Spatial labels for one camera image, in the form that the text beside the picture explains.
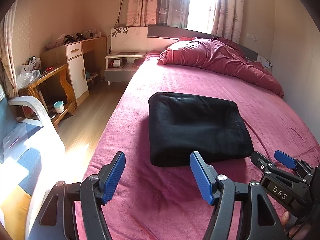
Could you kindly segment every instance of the blue gripper pad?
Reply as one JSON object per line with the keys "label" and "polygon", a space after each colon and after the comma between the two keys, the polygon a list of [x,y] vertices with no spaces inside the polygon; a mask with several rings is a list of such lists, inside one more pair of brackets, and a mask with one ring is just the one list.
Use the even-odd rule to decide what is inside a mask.
{"label": "blue gripper pad", "polygon": [[207,164],[205,164],[200,154],[198,152],[196,153],[197,153],[197,156],[195,153],[191,153],[190,155],[190,167],[191,167],[193,176],[195,177],[196,182],[198,184],[202,198],[205,201],[207,201],[209,205],[212,205],[214,201],[214,197],[212,193],[212,183],[214,183],[215,179],[214,181],[212,181],[212,178],[210,177],[213,177],[213,176],[210,174]]}
{"label": "blue gripper pad", "polygon": [[281,162],[288,169],[293,170],[297,167],[297,163],[296,163],[295,159],[280,150],[275,151],[275,159],[277,161]]}
{"label": "blue gripper pad", "polygon": [[116,163],[112,167],[110,174],[104,184],[104,193],[101,198],[101,201],[104,204],[106,204],[109,200],[112,199],[116,191],[116,188],[118,186],[124,167],[125,167],[125,155],[124,153],[121,153]]}

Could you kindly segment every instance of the wall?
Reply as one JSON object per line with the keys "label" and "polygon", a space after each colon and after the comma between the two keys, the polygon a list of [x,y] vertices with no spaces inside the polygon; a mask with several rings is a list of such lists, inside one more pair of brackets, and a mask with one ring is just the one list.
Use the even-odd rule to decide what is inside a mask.
{"label": "wall", "polygon": [[13,29],[15,66],[39,56],[61,34],[83,30],[79,0],[18,0]]}
{"label": "wall", "polygon": [[[84,30],[97,29],[108,37],[119,15],[121,0],[82,0],[82,23]],[[119,26],[125,26],[128,0],[123,0]]]}
{"label": "wall", "polygon": [[320,33],[299,0],[275,0],[272,74],[284,100],[320,142]]}
{"label": "wall", "polygon": [[[240,44],[270,59],[275,31],[274,0],[244,0],[244,13]],[[258,38],[257,42],[247,38],[247,33]]]}

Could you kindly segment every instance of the ribbed blue pad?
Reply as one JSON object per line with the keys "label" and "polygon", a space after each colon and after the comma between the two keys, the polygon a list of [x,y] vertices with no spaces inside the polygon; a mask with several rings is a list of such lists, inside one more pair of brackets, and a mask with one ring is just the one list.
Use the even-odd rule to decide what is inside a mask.
{"label": "ribbed blue pad", "polygon": [[214,200],[212,196],[212,184],[210,183],[202,168],[202,165],[199,163],[194,153],[190,155],[190,167],[198,184],[202,198],[207,201],[209,205],[212,205]]}
{"label": "ribbed blue pad", "polygon": [[288,169],[295,169],[297,167],[295,159],[280,150],[275,151],[275,159],[281,162]]}
{"label": "ribbed blue pad", "polygon": [[104,193],[101,198],[104,204],[106,204],[109,200],[112,199],[118,186],[124,167],[125,155],[124,153],[121,153],[118,160],[116,161],[116,164],[113,166],[107,181],[104,184]]}

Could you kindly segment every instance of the white cup with blue rim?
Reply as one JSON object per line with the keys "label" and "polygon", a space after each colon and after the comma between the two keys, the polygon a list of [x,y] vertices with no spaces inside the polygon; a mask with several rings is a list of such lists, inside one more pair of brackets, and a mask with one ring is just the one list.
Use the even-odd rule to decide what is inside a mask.
{"label": "white cup with blue rim", "polygon": [[54,110],[57,114],[61,114],[64,111],[64,106],[62,101],[55,102],[53,105]]}

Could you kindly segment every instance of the black fabric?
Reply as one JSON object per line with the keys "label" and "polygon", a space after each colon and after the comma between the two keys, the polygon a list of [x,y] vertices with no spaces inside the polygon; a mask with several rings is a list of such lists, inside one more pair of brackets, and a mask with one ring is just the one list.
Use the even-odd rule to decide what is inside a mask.
{"label": "black fabric", "polygon": [[149,99],[150,161],[155,166],[190,165],[198,151],[206,163],[244,158],[253,152],[235,102],[157,92]]}

